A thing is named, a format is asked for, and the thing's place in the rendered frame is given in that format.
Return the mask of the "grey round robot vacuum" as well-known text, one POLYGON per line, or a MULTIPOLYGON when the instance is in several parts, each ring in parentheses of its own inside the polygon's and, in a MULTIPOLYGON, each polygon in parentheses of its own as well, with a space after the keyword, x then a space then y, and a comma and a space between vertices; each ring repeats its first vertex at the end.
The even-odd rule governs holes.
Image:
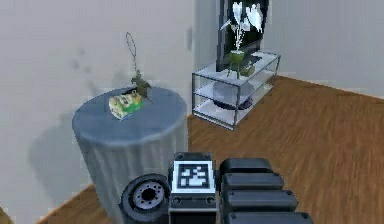
POLYGON ((240 88, 223 82, 216 82, 213 85, 214 104, 222 109, 234 110, 237 102, 237 95, 240 95, 238 109, 245 110, 252 105, 252 94, 254 91, 254 86, 249 82, 246 82, 240 88))

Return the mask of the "round grey-blue draped table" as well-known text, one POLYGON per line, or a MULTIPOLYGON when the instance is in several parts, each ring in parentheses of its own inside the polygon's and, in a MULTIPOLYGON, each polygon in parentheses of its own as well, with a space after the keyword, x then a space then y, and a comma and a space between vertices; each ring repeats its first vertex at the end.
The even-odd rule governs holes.
POLYGON ((153 87, 143 107, 119 120, 109 99, 99 95, 74 114, 72 129, 102 207, 113 224, 123 224, 119 209, 125 187, 135 178, 165 175, 174 154, 188 150, 187 104, 175 91, 153 87))

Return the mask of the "white-leaved plant in green pot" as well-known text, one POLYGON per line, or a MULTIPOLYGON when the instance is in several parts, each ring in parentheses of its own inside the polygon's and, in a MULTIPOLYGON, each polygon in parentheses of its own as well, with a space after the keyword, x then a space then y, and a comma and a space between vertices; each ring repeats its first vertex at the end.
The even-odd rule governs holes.
POLYGON ((251 0, 244 3, 241 0, 234 1, 228 19, 221 26, 221 30, 230 27, 234 33, 234 49, 229 53, 229 68, 237 66, 237 76, 240 76, 240 62, 245 56, 245 47, 242 46, 244 36, 247 32, 252 34, 263 34, 264 28, 264 6, 259 0, 251 0))

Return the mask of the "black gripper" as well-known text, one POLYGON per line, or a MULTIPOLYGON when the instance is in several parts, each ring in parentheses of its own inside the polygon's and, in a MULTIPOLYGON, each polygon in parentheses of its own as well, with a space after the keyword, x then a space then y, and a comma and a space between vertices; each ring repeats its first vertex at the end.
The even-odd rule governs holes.
POLYGON ((146 174, 132 180, 121 195, 124 224, 168 224, 170 187, 167 177, 146 174))

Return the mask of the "black television set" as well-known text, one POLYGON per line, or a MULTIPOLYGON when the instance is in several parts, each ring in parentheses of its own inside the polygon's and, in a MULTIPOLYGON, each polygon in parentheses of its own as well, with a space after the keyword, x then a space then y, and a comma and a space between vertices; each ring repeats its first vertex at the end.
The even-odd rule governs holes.
MULTIPOLYGON (((234 1, 238 0, 220 0, 220 13, 219 13, 219 31, 218 31, 218 45, 217 45, 217 59, 216 70, 222 71, 229 65, 229 53, 234 49, 234 33, 227 27, 221 30, 221 26, 228 19, 231 13, 230 6, 234 1)), ((265 23, 267 19, 268 7, 270 0, 259 0, 264 4, 262 11, 264 12, 264 28, 263 34, 252 34, 247 32, 244 36, 242 46, 245 47, 245 55, 249 56, 251 53, 260 49, 260 44, 263 39, 265 23)))

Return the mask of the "green yellow patterned box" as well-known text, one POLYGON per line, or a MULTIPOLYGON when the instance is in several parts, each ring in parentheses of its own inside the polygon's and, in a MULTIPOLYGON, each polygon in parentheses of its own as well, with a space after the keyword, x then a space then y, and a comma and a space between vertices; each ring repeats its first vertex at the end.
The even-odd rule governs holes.
POLYGON ((133 91, 130 94, 116 95, 109 99, 108 106, 111 114, 123 120, 143 106, 143 98, 133 91))

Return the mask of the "glass shelf television stand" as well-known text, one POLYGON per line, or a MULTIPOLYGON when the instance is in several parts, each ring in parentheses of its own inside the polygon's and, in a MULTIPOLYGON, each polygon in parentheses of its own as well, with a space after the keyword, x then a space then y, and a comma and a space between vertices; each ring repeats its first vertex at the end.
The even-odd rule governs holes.
POLYGON ((248 77, 236 71, 216 70, 213 63, 192 73, 192 114, 229 130, 253 109, 274 85, 281 56, 258 51, 248 77))

